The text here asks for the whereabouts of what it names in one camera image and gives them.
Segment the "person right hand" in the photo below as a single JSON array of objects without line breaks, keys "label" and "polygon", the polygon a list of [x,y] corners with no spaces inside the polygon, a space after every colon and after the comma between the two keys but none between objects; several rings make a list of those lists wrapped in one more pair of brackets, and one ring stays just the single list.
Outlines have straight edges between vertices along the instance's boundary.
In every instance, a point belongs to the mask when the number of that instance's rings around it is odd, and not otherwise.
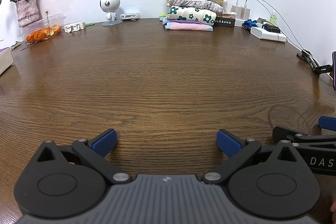
[{"label": "person right hand", "polygon": [[336,200],[333,201],[330,211],[332,212],[332,221],[333,224],[336,224]]}]

